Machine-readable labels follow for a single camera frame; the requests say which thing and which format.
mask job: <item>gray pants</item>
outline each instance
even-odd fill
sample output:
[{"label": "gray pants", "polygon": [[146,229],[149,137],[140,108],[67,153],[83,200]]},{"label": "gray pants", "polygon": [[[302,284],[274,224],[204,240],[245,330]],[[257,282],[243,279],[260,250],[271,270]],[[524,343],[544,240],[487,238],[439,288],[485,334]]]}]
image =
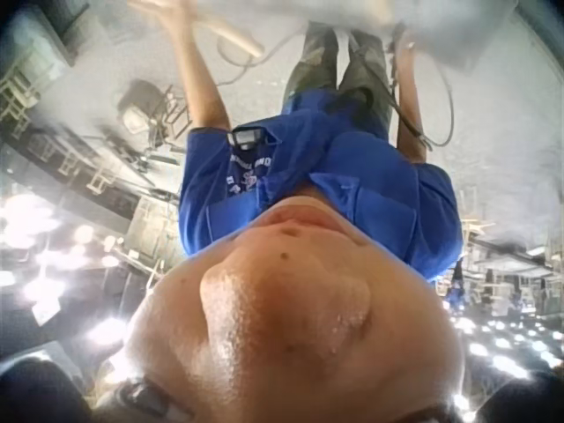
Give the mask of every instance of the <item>gray pants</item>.
[{"label": "gray pants", "polygon": [[[366,100],[360,89],[369,90],[374,100],[370,113],[389,130],[391,106],[388,95],[382,91],[388,87],[382,42],[377,37],[359,31],[353,31],[351,37],[354,40],[349,41],[350,63],[341,84],[337,86],[337,36],[329,26],[310,24],[301,59],[286,86],[284,104],[294,95],[311,89],[350,93],[352,98],[360,101]],[[353,41],[359,46],[357,50],[353,50]]]}]

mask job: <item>nose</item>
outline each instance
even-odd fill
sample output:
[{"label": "nose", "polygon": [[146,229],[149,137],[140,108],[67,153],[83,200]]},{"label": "nose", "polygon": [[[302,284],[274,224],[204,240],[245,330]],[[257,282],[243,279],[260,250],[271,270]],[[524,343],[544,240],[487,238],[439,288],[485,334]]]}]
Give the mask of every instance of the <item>nose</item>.
[{"label": "nose", "polygon": [[222,367],[278,362],[300,371],[345,354],[366,323],[365,281],[333,267],[307,228],[261,228],[200,286],[211,349]]}]

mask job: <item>leg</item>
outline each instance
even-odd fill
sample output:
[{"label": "leg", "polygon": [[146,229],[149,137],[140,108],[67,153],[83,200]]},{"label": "leg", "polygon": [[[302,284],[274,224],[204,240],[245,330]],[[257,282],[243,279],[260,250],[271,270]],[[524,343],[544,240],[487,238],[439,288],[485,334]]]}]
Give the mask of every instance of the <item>leg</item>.
[{"label": "leg", "polygon": [[[372,114],[380,120],[386,130],[389,130],[391,105],[386,94],[389,83],[382,42],[373,35],[353,31],[349,40],[349,56],[351,62],[338,90],[345,93],[358,88],[367,88],[374,98],[371,107]],[[360,92],[353,92],[352,96],[353,98],[358,97],[358,100],[366,100]]]},{"label": "leg", "polygon": [[310,23],[301,59],[288,80],[284,103],[295,94],[316,88],[337,90],[338,42],[333,29]]}]

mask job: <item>floor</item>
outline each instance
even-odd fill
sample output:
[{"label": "floor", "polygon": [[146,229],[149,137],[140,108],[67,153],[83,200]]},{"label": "floor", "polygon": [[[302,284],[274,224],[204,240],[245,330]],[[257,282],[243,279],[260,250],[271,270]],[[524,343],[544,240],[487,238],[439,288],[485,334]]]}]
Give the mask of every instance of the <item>floor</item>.
[{"label": "floor", "polygon": [[[111,126],[142,151],[146,136],[133,137],[125,130],[117,119],[117,103],[133,79],[150,81],[163,91],[180,84],[164,34],[124,3],[116,2],[111,12],[93,5],[89,42],[79,50],[75,67],[48,89],[34,113],[40,121],[62,123],[79,135],[98,136],[100,127]],[[267,51],[303,24],[290,18],[237,21]],[[216,81],[238,75],[240,70],[217,53],[216,35],[200,29],[197,38]],[[233,125],[279,111],[302,41],[301,35],[292,38],[270,61],[236,84],[221,87]],[[227,53],[245,60],[236,48]],[[345,54],[339,63],[345,66]],[[461,215],[494,223],[486,230],[490,241],[532,248],[545,244],[548,234],[558,237],[564,83],[556,62],[512,15],[471,73],[446,69],[446,74],[454,95],[455,133],[450,145],[431,153],[430,161],[450,174]],[[417,83],[425,131],[440,141],[449,130],[449,107],[437,69],[426,56],[418,58]],[[103,151],[101,141],[89,142]],[[177,191],[182,169],[159,165],[147,176],[156,186]]]}]

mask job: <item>blue polo shirt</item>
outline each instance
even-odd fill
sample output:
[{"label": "blue polo shirt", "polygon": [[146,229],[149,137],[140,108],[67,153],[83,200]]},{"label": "blue polo shirt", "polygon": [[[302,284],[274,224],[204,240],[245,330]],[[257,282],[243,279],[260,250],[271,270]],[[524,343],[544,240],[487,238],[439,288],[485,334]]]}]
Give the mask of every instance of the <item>blue polo shirt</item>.
[{"label": "blue polo shirt", "polygon": [[358,130],[346,110],[325,113],[309,93],[280,116],[234,130],[260,129],[255,148],[227,142],[223,130],[192,130],[179,210],[188,255],[243,227],[309,182],[372,240],[431,279],[462,250],[462,230],[448,175],[413,165],[377,125]]}]

